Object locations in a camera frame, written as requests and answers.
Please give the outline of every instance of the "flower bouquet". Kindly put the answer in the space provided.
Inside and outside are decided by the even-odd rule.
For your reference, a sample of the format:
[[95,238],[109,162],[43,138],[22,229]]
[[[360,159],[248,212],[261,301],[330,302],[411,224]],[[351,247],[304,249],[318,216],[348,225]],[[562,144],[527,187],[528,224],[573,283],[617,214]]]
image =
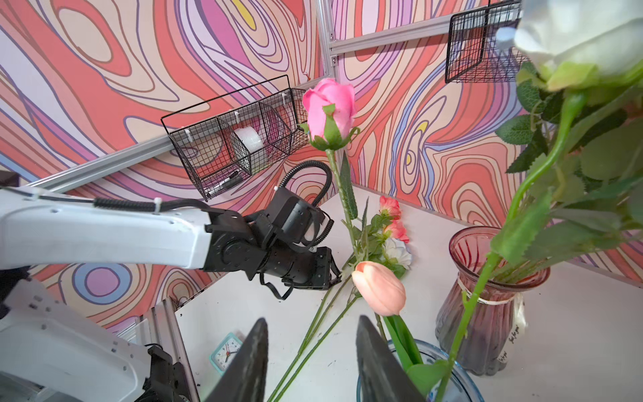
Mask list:
[[[509,120],[497,132],[507,143],[526,146],[507,171],[526,172],[525,179],[480,261],[476,281],[462,290],[463,308],[449,358],[431,365],[423,364],[399,316],[406,302],[399,279],[411,261],[399,209],[382,199],[380,214],[367,222],[367,203],[359,218],[345,155],[341,168],[336,163],[335,151],[359,134],[352,127],[354,89],[322,80],[306,92],[303,104],[309,120],[302,126],[311,144],[326,151],[354,250],[345,265],[351,276],[330,304],[349,282],[354,290],[344,311],[279,391],[328,312],[322,309],[330,291],[325,295],[295,361],[269,401],[281,398],[338,320],[362,297],[374,310],[384,339],[381,321],[385,323],[402,368],[419,393],[426,398],[439,386],[435,400],[441,401],[490,280],[520,285],[558,262],[641,238],[643,121],[636,117],[643,95],[643,8],[636,0],[618,3],[525,0],[514,41],[534,62],[525,63],[517,79],[518,98],[529,114]],[[577,18],[560,15],[571,9]]]

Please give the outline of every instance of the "small pink flower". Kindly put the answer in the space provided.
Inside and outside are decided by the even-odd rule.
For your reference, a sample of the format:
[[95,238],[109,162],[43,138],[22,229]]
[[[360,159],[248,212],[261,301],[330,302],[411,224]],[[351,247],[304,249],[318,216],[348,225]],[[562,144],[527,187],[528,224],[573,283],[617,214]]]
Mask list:
[[314,89],[303,94],[303,106],[308,111],[308,127],[313,139],[324,138],[326,114],[322,107],[335,104],[333,119],[340,130],[342,140],[349,136],[355,116],[355,88],[352,85],[341,85],[326,78]]
[[396,199],[380,196],[379,198],[379,211],[386,212],[393,220],[400,219],[402,211],[400,211],[400,203]]
[[406,304],[406,290],[390,269],[377,262],[362,261],[351,275],[373,311],[381,316],[399,315]]
[[382,231],[385,235],[391,236],[394,239],[402,240],[405,243],[408,243],[409,238],[406,235],[406,228],[400,219],[393,221]]

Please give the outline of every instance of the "artificial flower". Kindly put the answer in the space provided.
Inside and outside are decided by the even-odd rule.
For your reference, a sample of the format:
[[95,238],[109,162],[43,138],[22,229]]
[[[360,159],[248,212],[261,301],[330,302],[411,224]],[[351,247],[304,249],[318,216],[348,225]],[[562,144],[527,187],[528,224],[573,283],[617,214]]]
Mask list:
[[641,0],[523,0],[514,44],[549,91],[627,86],[643,73]]
[[400,264],[406,269],[413,262],[413,255],[406,249],[406,243],[393,237],[384,242],[384,256],[392,264]]
[[393,220],[400,219],[402,211],[400,211],[400,203],[396,199],[387,198],[385,196],[379,197],[379,211],[383,214],[386,213]]
[[352,85],[323,79],[314,89],[303,94],[302,103],[308,112],[308,122],[303,127],[309,131],[314,147],[325,151],[346,146],[356,113],[355,88]]
[[362,261],[351,274],[359,294],[381,316],[398,315],[406,303],[406,290],[390,269]]
[[406,235],[406,228],[404,227],[401,219],[391,222],[390,225],[384,228],[382,233],[384,233],[385,236],[402,240],[405,243],[408,243],[409,241],[409,238]]

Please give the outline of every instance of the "clock face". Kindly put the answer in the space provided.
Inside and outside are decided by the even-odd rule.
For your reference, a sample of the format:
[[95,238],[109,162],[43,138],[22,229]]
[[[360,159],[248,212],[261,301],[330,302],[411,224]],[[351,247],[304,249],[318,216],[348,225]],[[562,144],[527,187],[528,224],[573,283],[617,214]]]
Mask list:
[[241,349],[239,341],[230,338],[218,351],[212,354],[212,362],[223,372],[230,366],[239,349]]

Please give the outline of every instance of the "tape roll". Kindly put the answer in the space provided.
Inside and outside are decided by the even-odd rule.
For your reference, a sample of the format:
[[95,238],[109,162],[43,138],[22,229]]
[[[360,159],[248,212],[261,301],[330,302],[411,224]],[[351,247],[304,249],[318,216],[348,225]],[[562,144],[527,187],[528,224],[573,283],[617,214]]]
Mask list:
[[266,150],[258,132],[252,127],[241,127],[235,130],[235,134],[250,153],[249,158],[246,155],[236,155],[242,167],[250,174],[264,170],[267,167]]

